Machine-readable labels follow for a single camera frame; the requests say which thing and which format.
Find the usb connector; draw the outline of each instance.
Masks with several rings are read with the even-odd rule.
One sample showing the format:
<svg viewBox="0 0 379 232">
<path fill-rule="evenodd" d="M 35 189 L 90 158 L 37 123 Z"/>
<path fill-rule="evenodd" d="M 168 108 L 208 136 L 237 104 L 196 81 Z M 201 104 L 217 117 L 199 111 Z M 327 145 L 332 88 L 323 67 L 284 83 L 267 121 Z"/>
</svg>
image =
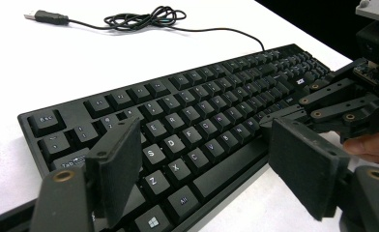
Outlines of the usb connector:
<svg viewBox="0 0 379 232">
<path fill-rule="evenodd" d="M 36 20 L 38 22 L 45 22 L 54 25 L 69 24 L 69 18 L 67 16 L 45 11 L 30 12 L 29 14 L 25 14 L 24 17 L 27 19 Z"/>
</svg>

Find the keyboard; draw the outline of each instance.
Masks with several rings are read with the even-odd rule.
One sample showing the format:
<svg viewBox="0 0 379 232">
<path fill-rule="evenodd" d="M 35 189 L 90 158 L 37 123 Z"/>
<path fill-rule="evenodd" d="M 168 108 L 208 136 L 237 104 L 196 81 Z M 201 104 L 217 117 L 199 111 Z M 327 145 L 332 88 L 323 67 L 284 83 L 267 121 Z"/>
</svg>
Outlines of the keyboard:
<svg viewBox="0 0 379 232">
<path fill-rule="evenodd" d="M 18 115 L 42 176 L 137 117 L 143 166 L 119 231 L 188 230 L 268 161 L 259 122 L 330 70 L 290 44 Z"/>
</svg>

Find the white table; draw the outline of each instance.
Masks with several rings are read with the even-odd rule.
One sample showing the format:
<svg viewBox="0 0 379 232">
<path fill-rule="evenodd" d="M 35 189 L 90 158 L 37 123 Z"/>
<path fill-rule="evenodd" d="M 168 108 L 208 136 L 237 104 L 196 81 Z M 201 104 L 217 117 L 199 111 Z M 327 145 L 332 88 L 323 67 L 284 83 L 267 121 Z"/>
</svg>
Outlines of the white table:
<svg viewBox="0 0 379 232">
<path fill-rule="evenodd" d="M 332 70 L 350 62 L 252 0 L 0 1 L 0 214 L 37 197 L 42 180 L 18 114 L 260 50 L 257 42 L 232 32 L 150 29 L 121 35 L 23 17 L 30 10 L 46 10 L 103 25 L 105 16 L 146 14 L 159 5 L 187 13 L 179 27 L 231 27 L 259 38 L 266 48 L 297 44 Z M 277 174 L 265 170 L 211 221 L 193 229 L 338 231 L 339 213 L 315 221 Z"/>
</svg>

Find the usb cable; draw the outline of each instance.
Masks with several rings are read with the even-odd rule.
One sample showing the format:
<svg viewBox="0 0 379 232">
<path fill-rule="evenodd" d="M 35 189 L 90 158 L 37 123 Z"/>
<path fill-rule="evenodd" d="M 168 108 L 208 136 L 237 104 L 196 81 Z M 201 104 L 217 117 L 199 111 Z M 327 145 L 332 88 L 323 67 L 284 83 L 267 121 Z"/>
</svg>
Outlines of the usb cable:
<svg viewBox="0 0 379 232">
<path fill-rule="evenodd" d="M 31 12 L 30 14 L 25 14 L 24 17 L 27 19 L 36 20 L 38 22 L 44 22 L 44 23 L 49 23 L 49 24 L 54 24 L 54 25 L 68 25 L 69 23 L 76 23 L 76 24 L 90 27 L 96 30 L 117 30 L 121 32 L 135 32 L 147 26 L 169 28 L 169 29 L 185 31 L 185 32 L 232 31 L 232 32 L 236 32 L 244 36 L 247 36 L 253 40 L 256 40 L 261 45 L 262 50 L 263 51 L 265 50 L 264 45 L 257 38 L 236 29 L 218 27 L 218 28 L 192 30 L 192 29 L 174 27 L 173 25 L 178 20 L 187 18 L 187 15 L 183 11 L 173 10 L 170 7 L 164 7 L 164 6 L 155 8 L 151 14 L 117 14 L 117 15 L 108 16 L 104 19 L 104 22 L 108 26 L 104 26 L 104 27 L 90 25 L 84 22 L 69 19 L 69 17 L 66 15 L 49 13 L 45 11 Z"/>
</svg>

